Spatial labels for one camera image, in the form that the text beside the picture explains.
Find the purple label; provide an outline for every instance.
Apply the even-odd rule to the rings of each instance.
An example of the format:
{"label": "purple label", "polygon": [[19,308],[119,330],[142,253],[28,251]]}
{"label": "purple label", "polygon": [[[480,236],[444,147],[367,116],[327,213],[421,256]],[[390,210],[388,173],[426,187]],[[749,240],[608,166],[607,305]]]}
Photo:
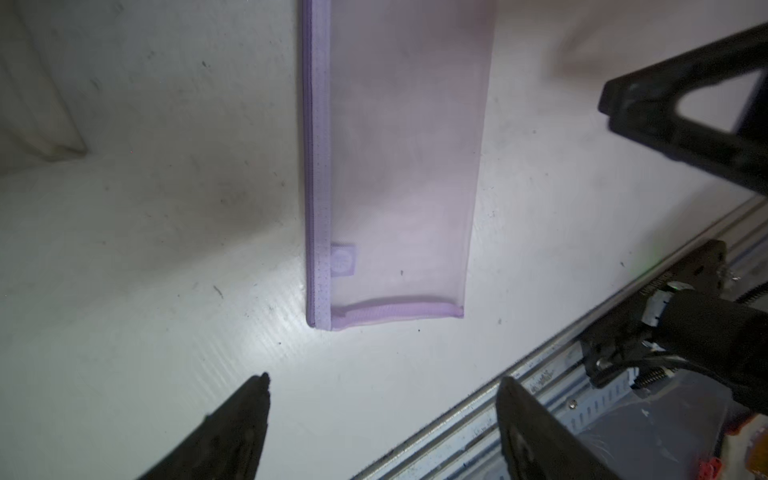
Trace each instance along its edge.
{"label": "purple label", "polygon": [[331,276],[355,274],[355,246],[331,245]]}

